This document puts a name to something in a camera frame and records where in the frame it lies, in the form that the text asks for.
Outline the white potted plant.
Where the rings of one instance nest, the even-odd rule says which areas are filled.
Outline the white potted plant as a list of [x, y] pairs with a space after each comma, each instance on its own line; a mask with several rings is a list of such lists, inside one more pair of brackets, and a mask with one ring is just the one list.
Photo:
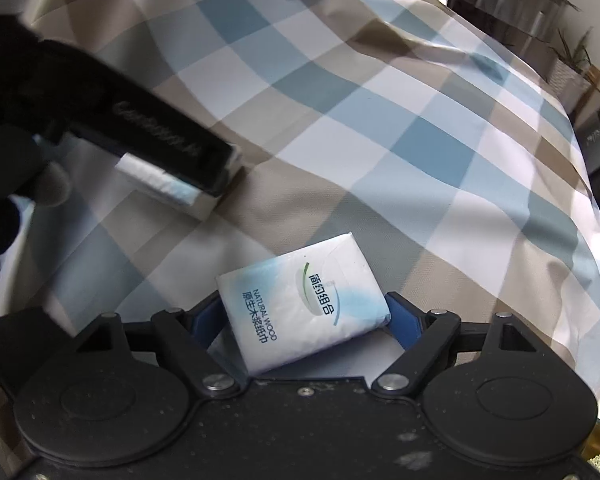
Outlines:
[[578, 103], [590, 90], [598, 91], [600, 71], [593, 65], [588, 53], [592, 30], [589, 27], [572, 48], [565, 34], [558, 29], [560, 48], [552, 47], [556, 58], [548, 76], [548, 84], [568, 115], [576, 110]]

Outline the grey side table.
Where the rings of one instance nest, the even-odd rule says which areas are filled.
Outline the grey side table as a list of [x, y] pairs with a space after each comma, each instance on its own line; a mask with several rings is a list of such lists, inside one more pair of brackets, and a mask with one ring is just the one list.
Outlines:
[[568, 0], [448, 0], [448, 7], [498, 40], [519, 32], [547, 44], [574, 5]]

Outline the plaid checkered blanket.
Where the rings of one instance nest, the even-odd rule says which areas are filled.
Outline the plaid checkered blanket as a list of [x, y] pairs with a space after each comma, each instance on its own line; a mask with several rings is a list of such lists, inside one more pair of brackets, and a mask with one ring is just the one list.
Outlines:
[[443, 4], [34, 0], [28, 20], [237, 143], [245, 173], [200, 223], [65, 140], [72, 194], [24, 212], [0, 315], [141, 320], [350, 232], [383, 290], [515, 313], [600, 402], [600, 210], [577, 139], [539, 75]]

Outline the white tissue pack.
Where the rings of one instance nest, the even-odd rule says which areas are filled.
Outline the white tissue pack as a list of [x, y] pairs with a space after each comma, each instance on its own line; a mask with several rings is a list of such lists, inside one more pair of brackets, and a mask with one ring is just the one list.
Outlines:
[[351, 233], [216, 278], [249, 376], [387, 325], [390, 310]]
[[210, 148], [187, 145], [178, 158], [159, 166], [131, 153], [114, 169], [136, 188], [199, 221], [206, 220], [242, 168], [242, 150], [223, 143]]

